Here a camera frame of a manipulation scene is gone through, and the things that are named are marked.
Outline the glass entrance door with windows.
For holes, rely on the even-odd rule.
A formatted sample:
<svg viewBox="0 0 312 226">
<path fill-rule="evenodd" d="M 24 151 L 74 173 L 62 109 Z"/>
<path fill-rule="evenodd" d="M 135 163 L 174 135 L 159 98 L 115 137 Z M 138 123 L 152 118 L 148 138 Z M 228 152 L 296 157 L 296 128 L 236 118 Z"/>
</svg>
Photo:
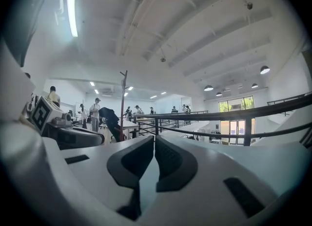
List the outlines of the glass entrance door with windows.
<svg viewBox="0 0 312 226">
<path fill-rule="evenodd" d="M 231 112 L 248 110 L 254 108 L 254 97 L 247 96 L 238 99 L 220 101 L 218 103 L 219 111 Z M 220 121 L 220 133 L 228 135 L 244 135 L 246 132 L 246 122 L 243 119 Z M 221 138 L 221 142 L 226 145 L 244 145 L 243 138 Z"/>
</svg>

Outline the group of ceiling light panels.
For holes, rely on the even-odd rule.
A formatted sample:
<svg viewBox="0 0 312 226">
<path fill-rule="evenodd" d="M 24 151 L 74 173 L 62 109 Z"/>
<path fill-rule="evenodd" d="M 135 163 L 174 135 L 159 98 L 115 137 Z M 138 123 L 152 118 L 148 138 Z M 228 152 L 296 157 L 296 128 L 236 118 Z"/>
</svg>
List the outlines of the group of ceiling light panels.
<svg viewBox="0 0 312 226">
<path fill-rule="evenodd" d="M 88 94 L 98 94 L 102 97 L 114 97 L 121 98 L 122 96 L 122 86 L 117 84 L 108 84 L 100 82 L 89 82 L 90 88 L 86 93 Z M 156 99 L 157 97 L 166 95 L 166 92 L 158 92 L 149 89 L 142 89 L 134 86 L 126 87 L 124 91 L 124 96 L 133 99 Z"/>
</svg>

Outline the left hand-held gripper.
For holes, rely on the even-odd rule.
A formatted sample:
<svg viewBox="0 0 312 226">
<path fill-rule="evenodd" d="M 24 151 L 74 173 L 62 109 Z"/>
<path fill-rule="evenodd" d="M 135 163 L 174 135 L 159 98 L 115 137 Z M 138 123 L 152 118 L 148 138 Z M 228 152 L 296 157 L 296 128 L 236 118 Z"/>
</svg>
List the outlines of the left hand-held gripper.
<svg viewBox="0 0 312 226">
<path fill-rule="evenodd" d="M 69 113 L 65 113 L 54 102 L 41 97 L 30 117 L 31 122 L 40 134 L 44 133 L 46 125 L 69 127 L 73 125 Z M 58 146 L 60 149 L 78 149 L 103 145 L 105 137 L 101 133 L 79 127 L 58 129 Z"/>
</svg>

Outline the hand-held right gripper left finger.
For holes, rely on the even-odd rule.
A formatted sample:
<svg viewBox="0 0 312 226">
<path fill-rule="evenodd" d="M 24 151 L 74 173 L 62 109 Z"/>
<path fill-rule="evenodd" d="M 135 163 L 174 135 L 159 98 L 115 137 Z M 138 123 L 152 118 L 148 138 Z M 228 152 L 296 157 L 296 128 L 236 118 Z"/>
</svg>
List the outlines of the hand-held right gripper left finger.
<svg viewBox="0 0 312 226">
<path fill-rule="evenodd" d="M 139 181 L 154 157 L 153 136 L 61 154 L 78 181 L 105 206 L 132 221 L 141 216 Z"/>
</svg>

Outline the long ceiling light tube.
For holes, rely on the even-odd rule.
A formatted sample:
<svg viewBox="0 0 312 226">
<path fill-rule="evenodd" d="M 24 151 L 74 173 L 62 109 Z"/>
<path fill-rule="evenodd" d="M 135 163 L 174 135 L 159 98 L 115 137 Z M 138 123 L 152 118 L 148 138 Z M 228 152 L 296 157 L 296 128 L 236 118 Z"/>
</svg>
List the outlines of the long ceiling light tube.
<svg viewBox="0 0 312 226">
<path fill-rule="evenodd" d="M 78 37 L 78 31 L 76 24 L 75 1 L 76 0 L 67 0 L 67 12 L 71 34 L 76 38 Z"/>
</svg>

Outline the person's black t-shirt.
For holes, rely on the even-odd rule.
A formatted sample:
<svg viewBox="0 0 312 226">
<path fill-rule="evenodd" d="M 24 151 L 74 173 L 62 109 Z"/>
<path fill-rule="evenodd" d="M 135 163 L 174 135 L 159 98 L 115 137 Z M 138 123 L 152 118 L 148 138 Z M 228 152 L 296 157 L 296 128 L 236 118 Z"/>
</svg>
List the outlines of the person's black t-shirt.
<svg viewBox="0 0 312 226">
<path fill-rule="evenodd" d="M 0 29 L 0 35 L 20 67 L 24 66 L 43 3 L 44 0 L 12 0 Z"/>
</svg>

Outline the brown wooden coat stand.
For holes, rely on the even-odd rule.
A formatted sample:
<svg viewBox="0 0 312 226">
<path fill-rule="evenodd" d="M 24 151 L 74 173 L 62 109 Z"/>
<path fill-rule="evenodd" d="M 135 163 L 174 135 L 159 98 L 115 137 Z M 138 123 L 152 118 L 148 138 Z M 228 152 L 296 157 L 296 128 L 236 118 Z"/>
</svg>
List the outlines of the brown wooden coat stand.
<svg viewBox="0 0 312 226">
<path fill-rule="evenodd" d="M 124 98 L 125 98 L 125 91 L 126 91 L 126 81 L 127 81 L 127 74 L 128 71 L 126 70 L 125 73 L 120 72 L 124 78 L 121 82 L 121 87 L 122 87 L 122 96 L 121 96 L 121 114 L 120 114 L 120 140 L 124 140 L 123 136 L 123 115 L 124 115 Z"/>
</svg>

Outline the black curved metal railing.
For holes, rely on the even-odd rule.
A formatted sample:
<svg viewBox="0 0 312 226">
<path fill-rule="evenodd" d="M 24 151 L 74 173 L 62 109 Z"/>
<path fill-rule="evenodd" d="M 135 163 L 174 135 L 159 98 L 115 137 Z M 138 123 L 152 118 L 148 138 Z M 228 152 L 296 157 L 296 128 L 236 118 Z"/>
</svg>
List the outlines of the black curved metal railing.
<svg viewBox="0 0 312 226">
<path fill-rule="evenodd" d="M 312 93 L 302 94 L 286 98 L 284 102 L 281 100 L 277 101 L 277 104 L 258 107 L 254 109 L 231 111 L 231 112 L 222 112 L 222 113 L 165 113 L 165 114 L 154 114 L 154 115 L 143 115 L 135 114 L 133 118 L 134 123 L 139 124 L 139 128 L 142 125 L 148 125 L 148 121 L 154 121 L 154 124 L 150 124 L 151 127 L 154 127 L 155 131 L 151 134 L 158 135 L 162 130 L 168 130 L 179 133 L 189 133 L 192 132 L 181 130 L 179 126 L 176 128 L 169 128 L 162 125 L 164 120 L 171 121 L 234 121 L 242 120 L 245 122 L 245 130 L 243 134 L 216 134 L 216 133 L 204 133 L 204 132 L 193 132 L 193 135 L 198 136 L 208 136 L 208 137 L 217 137 L 217 138 L 235 138 L 243 139 L 244 146 L 250 146 L 251 140 L 253 138 L 265 138 L 265 137 L 274 137 L 285 134 L 291 134 L 294 132 L 299 132 L 305 129 L 312 130 L 312 121 L 306 124 L 302 124 L 296 127 L 274 131 L 274 132 L 263 132 L 263 133 L 252 133 L 252 119 L 265 117 L 275 114 L 282 114 L 294 110 L 299 110 L 301 108 L 312 105 Z"/>
</svg>

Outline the light wooden desk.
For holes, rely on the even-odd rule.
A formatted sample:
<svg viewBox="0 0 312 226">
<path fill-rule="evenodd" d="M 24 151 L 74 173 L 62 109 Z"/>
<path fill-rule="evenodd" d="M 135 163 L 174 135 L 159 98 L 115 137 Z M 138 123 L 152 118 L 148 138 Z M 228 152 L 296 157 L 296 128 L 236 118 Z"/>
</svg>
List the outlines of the light wooden desk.
<svg viewBox="0 0 312 226">
<path fill-rule="evenodd" d="M 131 139 L 130 133 L 133 132 L 134 130 L 138 131 L 138 129 L 139 129 L 138 124 L 133 123 L 131 121 L 123 120 L 123 133 L 127 137 L 127 140 Z"/>
</svg>

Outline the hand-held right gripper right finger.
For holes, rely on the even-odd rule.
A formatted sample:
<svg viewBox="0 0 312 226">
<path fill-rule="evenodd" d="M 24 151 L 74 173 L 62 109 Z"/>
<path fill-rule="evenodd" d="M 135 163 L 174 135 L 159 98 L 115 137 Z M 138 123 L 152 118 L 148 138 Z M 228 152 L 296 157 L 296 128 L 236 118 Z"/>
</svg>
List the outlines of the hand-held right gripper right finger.
<svg viewBox="0 0 312 226">
<path fill-rule="evenodd" d="M 157 136 L 156 198 L 146 226 L 235 226 L 277 199 L 254 171 L 249 147 Z"/>
</svg>

